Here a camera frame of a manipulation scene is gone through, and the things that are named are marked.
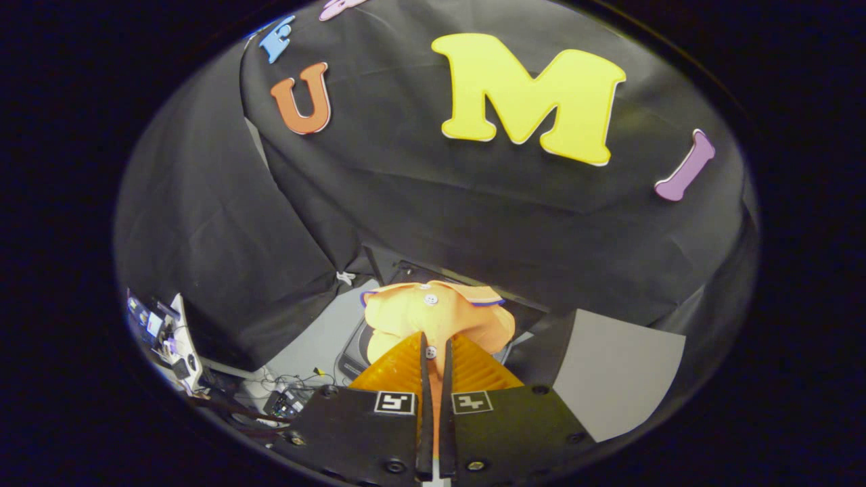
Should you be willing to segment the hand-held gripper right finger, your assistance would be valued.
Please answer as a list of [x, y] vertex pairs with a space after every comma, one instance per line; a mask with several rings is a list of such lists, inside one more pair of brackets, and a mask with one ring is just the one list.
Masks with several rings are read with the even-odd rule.
[[452, 484], [545, 484], [581, 467], [596, 441], [545, 383], [523, 383], [464, 335], [449, 340], [439, 474]]

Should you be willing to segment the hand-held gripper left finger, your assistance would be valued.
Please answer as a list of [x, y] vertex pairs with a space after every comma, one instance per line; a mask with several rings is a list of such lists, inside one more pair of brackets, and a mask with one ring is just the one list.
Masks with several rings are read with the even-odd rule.
[[426, 336], [393, 346], [351, 386], [322, 386], [273, 453], [333, 485], [421, 486], [434, 475]]

